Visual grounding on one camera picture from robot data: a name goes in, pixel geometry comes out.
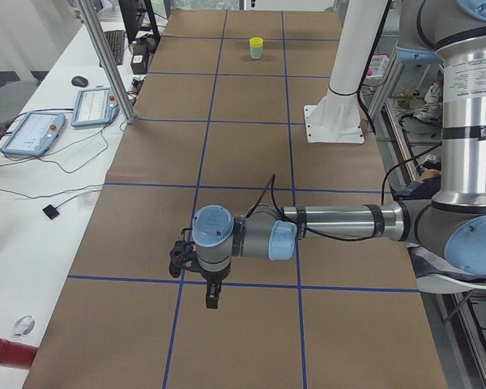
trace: green cup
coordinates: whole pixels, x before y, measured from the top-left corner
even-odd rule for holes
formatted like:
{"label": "green cup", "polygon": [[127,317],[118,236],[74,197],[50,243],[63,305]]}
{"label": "green cup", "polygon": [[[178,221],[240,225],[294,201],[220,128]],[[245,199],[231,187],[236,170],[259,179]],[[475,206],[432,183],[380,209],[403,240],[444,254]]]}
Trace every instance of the green cup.
{"label": "green cup", "polygon": [[250,57],[252,59],[260,59],[262,54],[262,44],[264,40],[258,36],[250,38]]}

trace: sticker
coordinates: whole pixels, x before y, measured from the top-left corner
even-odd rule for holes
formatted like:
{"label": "sticker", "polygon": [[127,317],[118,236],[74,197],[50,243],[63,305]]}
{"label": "sticker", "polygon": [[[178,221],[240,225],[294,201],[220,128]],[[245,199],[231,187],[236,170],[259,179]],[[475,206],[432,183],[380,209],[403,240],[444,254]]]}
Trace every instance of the sticker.
{"label": "sticker", "polygon": [[443,102],[486,97],[486,58],[447,66]]}

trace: black connector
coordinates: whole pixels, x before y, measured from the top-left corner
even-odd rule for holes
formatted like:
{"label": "black connector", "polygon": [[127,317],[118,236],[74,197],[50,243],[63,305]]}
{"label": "black connector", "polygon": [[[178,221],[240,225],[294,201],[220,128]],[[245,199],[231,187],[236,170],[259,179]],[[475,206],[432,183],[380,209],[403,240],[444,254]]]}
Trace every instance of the black connector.
{"label": "black connector", "polygon": [[52,204],[49,204],[47,207],[43,208],[43,213],[46,214],[51,220],[59,215],[59,211]]}

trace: black mouse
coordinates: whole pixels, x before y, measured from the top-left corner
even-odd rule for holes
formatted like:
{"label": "black mouse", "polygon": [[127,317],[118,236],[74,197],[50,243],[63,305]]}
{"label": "black mouse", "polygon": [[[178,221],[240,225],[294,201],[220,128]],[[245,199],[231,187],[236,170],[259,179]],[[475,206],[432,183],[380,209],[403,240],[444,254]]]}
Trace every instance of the black mouse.
{"label": "black mouse", "polygon": [[81,88],[84,88],[88,85],[88,80],[85,79],[83,76],[81,75],[76,75],[73,79],[72,79],[72,85],[75,85],[76,87],[81,87]]}

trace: white table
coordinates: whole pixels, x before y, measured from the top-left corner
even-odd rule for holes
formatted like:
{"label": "white table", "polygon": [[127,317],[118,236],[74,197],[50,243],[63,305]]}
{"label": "white table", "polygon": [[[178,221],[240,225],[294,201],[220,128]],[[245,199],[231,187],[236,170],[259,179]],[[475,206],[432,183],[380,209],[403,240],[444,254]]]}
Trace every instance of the white table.
{"label": "white table", "polygon": [[[102,22],[105,31],[123,29],[120,18],[109,17],[109,20],[113,21]],[[127,49],[123,65],[118,67],[126,90],[134,77],[130,60]],[[70,80],[76,75],[86,77],[89,88],[108,86],[106,75],[98,64],[83,26],[23,112],[73,108],[79,88],[72,86]],[[74,129],[70,126],[70,115],[66,117],[66,127],[49,152],[100,130],[100,126]],[[31,160],[0,168],[0,187],[37,196],[103,183],[122,137],[120,127],[126,125],[123,122],[124,117],[119,113],[116,121],[104,131],[109,148],[78,172],[66,174],[56,165]],[[56,160],[66,169],[75,169],[103,147],[104,140],[97,135],[47,159]],[[0,165],[8,162],[0,153]],[[14,340],[11,335],[16,320],[31,315],[36,320],[33,331],[16,341],[40,344],[95,202],[85,206],[82,199],[73,199],[60,209],[61,215],[54,220],[50,220],[42,208],[48,204],[57,206],[78,193],[61,194],[51,199],[22,199],[15,194],[0,192],[0,337]],[[0,367],[0,389],[22,387],[27,374],[26,370]]]}

